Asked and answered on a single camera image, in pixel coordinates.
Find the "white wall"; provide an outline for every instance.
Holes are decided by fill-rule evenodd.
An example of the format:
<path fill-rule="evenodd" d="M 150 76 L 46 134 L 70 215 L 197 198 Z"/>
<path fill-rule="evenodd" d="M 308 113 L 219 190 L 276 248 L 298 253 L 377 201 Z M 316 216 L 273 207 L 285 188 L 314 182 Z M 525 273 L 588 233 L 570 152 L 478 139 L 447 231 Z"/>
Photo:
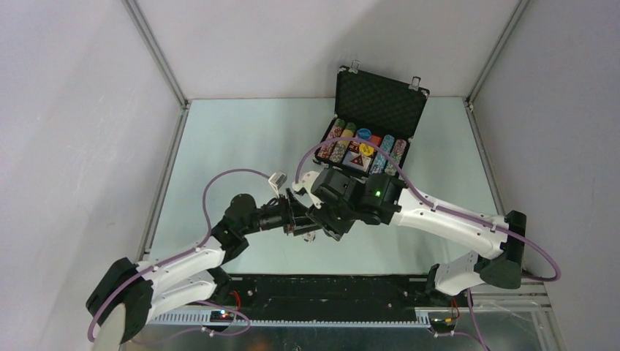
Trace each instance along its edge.
<path fill-rule="evenodd" d="M 619 18 L 617 0 L 533 1 L 475 101 L 506 208 L 563 269 L 547 289 L 575 351 L 620 345 Z"/>
<path fill-rule="evenodd" d="M 190 98 L 333 97 L 352 59 L 465 96 L 517 0 L 140 1 Z"/>
<path fill-rule="evenodd" d="M 0 348 L 86 350 L 86 299 L 137 252 L 179 108 L 121 1 L 0 18 Z"/>

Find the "light blue tabletop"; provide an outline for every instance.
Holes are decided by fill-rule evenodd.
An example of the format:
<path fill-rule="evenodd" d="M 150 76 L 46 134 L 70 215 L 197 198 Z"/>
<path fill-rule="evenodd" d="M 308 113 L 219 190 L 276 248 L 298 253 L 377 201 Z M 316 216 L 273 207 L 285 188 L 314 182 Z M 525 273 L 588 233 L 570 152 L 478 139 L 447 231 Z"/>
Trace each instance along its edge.
<path fill-rule="evenodd" d="M 159 218 L 151 258 L 169 256 L 206 231 L 204 186 L 231 168 L 270 175 L 283 170 L 289 186 L 303 154 L 320 142 L 333 117 L 333 99 L 195 100 L 181 139 Z M 305 170 L 320 170 L 307 162 Z M 461 98 L 432 97 L 417 128 L 404 170 L 420 190 L 456 205 L 495 214 L 483 165 Z M 258 205 L 274 193 L 253 174 L 220 178 L 207 195 L 212 223 L 230 199 L 249 193 Z M 406 227 L 356 223 L 341 241 L 317 233 L 306 243 L 282 230 L 249 235 L 249 248 L 224 265 L 228 273 L 387 274 L 428 273 L 434 263 L 469 250 Z"/>

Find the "robotic arm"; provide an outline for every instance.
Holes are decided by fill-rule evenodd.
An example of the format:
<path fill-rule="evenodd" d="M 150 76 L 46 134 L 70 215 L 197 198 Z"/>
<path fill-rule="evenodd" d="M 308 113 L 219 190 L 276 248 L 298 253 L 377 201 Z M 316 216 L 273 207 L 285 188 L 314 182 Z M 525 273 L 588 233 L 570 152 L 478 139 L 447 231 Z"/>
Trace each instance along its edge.
<path fill-rule="evenodd" d="M 283 183 L 280 177 L 277 184 Z M 131 264 L 127 258 L 112 264 L 88 299 L 87 309 L 94 316 L 121 284 L 153 266 L 152 271 L 129 284 L 97 320 L 101 325 L 113 308 L 123 303 L 126 320 L 122 342 L 126 342 L 160 314 L 194 301 L 227 295 L 230 277 L 220 266 L 248 247 L 245 235 L 277 227 L 293 235 L 323 229 L 340 241 L 357 220 L 368 225 L 391 223 L 415 227 L 472 249 L 451 263 L 431 268 L 426 284 L 426 292 L 431 296 L 454 296 L 483 282 L 507 289 L 516 289 L 521 284 L 523 244 L 496 231 L 501 226 L 524 235 L 526 217 L 521 213 L 511 212 L 503 217 L 467 211 L 483 216 L 493 226 L 476 224 L 425 207 L 409 191 L 403 191 L 405 183 L 393 176 L 371 175 L 362 182 L 333 168 L 320 173 L 308 172 L 292 188 L 297 195 L 308 195 L 313 205 L 310 208 L 302 205 L 289 189 L 286 195 L 279 195 L 260 208 L 252 196 L 237 195 L 212 229 L 211 237 L 192 253 L 162 267 L 157 265 L 157 260 Z M 466 211 L 424 196 L 444 208 Z"/>

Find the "case lid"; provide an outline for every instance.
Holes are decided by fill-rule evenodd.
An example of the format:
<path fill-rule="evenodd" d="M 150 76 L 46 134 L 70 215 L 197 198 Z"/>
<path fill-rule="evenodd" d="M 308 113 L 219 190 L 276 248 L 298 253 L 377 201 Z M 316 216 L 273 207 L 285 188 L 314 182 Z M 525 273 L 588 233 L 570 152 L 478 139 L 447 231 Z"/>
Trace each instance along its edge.
<path fill-rule="evenodd" d="M 413 85 L 419 79 L 408 84 L 342 66 L 336 81 L 336 115 L 411 137 L 430 94 Z"/>

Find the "poker chip case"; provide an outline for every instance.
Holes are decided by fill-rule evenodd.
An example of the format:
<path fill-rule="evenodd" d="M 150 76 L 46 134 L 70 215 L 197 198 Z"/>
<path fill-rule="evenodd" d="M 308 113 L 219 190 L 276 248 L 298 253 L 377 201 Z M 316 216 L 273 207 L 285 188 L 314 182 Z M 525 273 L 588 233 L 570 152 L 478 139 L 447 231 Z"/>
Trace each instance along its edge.
<path fill-rule="evenodd" d="M 341 124 L 342 120 L 347 125 L 355 124 L 358 129 L 370 129 L 373 136 L 384 138 L 392 135 L 397 140 L 407 142 L 399 162 L 402 167 L 430 91 L 419 87 L 419 77 L 413 77 L 411 83 L 404 83 L 362 71 L 358 67 L 359 63 L 356 61 L 351 67 L 340 67 L 336 81 L 334 118 L 321 141 L 331 138 L 333 125 L 337 121 Z M 317 164 L 338 168 L 343 173 L 358 178 L 365 178 L 370 174 L 370 167 L 361 170 L 345 164 L 344 161 L 334 162 L 323 152 L 320 154 L 320 151 L 314 153 Z"/>

